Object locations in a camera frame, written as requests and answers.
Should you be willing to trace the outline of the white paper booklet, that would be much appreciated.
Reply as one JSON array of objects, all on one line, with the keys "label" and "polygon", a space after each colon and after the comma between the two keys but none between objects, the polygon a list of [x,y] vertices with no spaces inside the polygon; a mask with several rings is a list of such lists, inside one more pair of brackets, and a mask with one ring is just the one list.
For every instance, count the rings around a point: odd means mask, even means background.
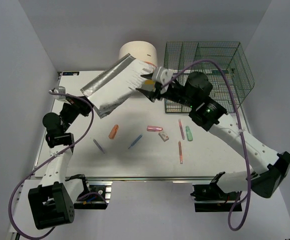
[{"label": "white paper booklet", "polygon": [[111,114],[146,81],[142,75],[153,73],[155,67],[129,53],[80,89],[93,104],[99,118]]}]

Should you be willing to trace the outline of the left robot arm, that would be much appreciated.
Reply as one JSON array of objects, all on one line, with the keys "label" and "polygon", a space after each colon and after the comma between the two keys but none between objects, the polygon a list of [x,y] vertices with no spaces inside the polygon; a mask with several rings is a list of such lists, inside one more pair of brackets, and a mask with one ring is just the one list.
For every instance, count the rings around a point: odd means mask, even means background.
[{"label": "left robot arm", "polygon": [[84,97],[65,96],[59,114],[47,113],[42,123],[46,129],[45,141],[52,161],[36,188],[28,192],[34,224],[38,230],[72,223],[75,218],[74,202],[90,196],[91,187],[84,175],[66,178],[67,168],[74,153],[74,135],[68,128],[75,119],[92,113],[92,104]]}]

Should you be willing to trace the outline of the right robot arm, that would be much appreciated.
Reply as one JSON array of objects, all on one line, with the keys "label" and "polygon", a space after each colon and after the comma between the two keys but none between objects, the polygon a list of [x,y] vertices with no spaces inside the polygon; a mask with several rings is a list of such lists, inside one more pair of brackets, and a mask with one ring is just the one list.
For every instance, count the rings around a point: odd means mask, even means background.
[{"label": "right robot arm", "polygon": [[218,137],[242,157],[248,157],[248,171],[220,172],[210,182],[211,195],[221,200],[228,193],[251,190],[263,198],[270,198],[290,169],[290,153],[278,153],[239,128],[227,110],[210,97],[213,85],[206,74],[194,71],[185,85],[173,81],[163,87],[173,74],[143,74],[142,78],[155,82],[152,91],[139,89],[151,102],[166,99],[190,107],[189,117],[199,127]]}]

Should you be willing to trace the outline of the black label sticker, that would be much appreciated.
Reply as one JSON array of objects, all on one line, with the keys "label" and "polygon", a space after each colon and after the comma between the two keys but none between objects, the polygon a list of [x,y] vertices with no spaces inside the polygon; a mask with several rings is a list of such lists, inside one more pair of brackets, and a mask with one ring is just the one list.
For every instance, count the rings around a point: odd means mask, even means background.
[{"label": "black label sticker", "polygon": [[79,71],[65,71],[62,73],[63,76],[78,76],[79,74]]}]

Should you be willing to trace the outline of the round drawer storage box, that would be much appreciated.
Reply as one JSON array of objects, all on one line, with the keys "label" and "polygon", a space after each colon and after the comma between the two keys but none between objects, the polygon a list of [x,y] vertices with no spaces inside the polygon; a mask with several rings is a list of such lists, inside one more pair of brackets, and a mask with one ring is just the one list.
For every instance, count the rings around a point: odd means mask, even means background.
[{"label": "round drawer storage box", "polygon": [[146,41],[130,41],[119,50],[119,70],[133,71],[139,75],[151,74],[158,66],[156,48]]}]

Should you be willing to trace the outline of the purple pen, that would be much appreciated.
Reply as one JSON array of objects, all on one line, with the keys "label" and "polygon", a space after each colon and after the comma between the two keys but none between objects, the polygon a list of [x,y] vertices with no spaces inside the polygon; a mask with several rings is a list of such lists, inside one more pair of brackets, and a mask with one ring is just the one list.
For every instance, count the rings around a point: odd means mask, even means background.
[{"label": "purple pen", "polygon": [[105,150],[102,148],[102,146],[98,143],[96,139],[93,139],[93,142],[103,154],[106,153]]}]

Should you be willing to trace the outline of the pink highlighter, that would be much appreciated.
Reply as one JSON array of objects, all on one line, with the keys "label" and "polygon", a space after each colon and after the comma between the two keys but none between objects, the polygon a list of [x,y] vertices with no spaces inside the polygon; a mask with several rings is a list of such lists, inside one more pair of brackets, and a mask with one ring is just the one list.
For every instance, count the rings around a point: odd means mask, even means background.
[{"label": "pink highlighter", "polygon": [[153,125],[148,125],[146,130],[148,132],[160,132],[163,130],[163,128],[161,126],[153,126]]}]

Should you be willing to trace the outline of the orange highlighter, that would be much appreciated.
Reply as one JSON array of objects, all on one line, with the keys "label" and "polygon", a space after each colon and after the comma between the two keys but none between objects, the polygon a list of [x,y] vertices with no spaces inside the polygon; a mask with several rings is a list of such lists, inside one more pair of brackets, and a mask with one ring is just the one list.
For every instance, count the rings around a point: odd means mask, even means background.
[{"label": "orange highlighter", "polygon": [[108,135],[110,140],[113,140],[115,138],[115,136],[118,132],[118,129],[119,129],[119,125],[115,124]]}]

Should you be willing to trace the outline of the pink pen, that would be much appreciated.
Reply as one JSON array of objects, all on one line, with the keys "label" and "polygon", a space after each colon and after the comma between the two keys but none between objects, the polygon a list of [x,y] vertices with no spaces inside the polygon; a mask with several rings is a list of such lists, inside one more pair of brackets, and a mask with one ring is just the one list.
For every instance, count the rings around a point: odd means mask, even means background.
[{"label": "pink pen", "polygon": [[178,125],[179,125],[179,129],[180,129],[181,138],[182,138],[182,140],[185,140],[185,134],[184,134],[184,130],[183,130],[183,125],[182,125],[181,119],[178,119]]}]

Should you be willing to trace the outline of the white eraser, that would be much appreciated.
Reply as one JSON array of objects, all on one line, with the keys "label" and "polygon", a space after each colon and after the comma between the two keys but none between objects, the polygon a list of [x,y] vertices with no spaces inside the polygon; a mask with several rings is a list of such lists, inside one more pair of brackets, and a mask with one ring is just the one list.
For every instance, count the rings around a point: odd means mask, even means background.
[{"label": "white eraser", "polygon": [[168,136],[168,134],[167,134],[164,130],[159,131],[159,132],[158,132],[158,135],[160,136],[160,138],[161,138],[164,142],[166,142],[166,141],[169,140],[169,136]]}]

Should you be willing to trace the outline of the blue pen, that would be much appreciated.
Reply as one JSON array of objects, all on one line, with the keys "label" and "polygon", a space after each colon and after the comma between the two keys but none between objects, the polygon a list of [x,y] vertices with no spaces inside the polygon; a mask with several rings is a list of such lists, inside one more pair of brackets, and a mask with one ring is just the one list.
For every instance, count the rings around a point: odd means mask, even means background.
[{"label": "blue pen", "polygon": [[140,134],[128,147],[128,149],[132,148],[141,138],[143,137],[142,134]]}]

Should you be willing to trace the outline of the green highlighter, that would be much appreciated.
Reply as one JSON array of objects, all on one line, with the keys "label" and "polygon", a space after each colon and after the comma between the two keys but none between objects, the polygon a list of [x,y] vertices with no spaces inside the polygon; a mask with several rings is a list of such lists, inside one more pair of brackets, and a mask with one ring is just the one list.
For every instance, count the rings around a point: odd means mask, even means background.
[{"label": "green highlighter", "polygon": [[186,138],[189,142],[193,141],[193,135],[188,125],[185,126]]}]

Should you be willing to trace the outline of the orange pen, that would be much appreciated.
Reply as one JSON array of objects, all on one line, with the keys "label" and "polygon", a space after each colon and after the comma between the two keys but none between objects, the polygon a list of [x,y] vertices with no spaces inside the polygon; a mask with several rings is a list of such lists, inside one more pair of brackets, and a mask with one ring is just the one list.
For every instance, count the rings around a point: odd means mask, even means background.
[{"label": "orange pen", "polygon": [[178,152],[179,152],[179,163],[183,164],[183,151],[181,141],[178,141]]}]

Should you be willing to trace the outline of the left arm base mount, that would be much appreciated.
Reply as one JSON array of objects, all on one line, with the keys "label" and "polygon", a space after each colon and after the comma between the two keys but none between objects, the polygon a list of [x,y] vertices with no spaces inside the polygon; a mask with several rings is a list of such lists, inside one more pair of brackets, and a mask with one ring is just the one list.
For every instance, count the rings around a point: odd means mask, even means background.
[{"label": "left arm base mount", "polygon": [[74,203],[75,210],[105,210],[110,202],[112,182],[94,181],[89,183],[89,195],[82,193]]}]

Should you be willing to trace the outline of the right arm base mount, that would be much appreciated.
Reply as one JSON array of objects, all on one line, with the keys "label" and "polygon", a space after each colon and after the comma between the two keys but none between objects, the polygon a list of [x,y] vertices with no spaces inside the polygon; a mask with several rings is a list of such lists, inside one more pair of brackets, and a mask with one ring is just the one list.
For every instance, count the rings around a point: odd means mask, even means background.
[{"label": "right arm base mount", "polygon": [[222,193],[209,184],[195,184],[190,194],[196,213],[228,213],[238,192]]}]

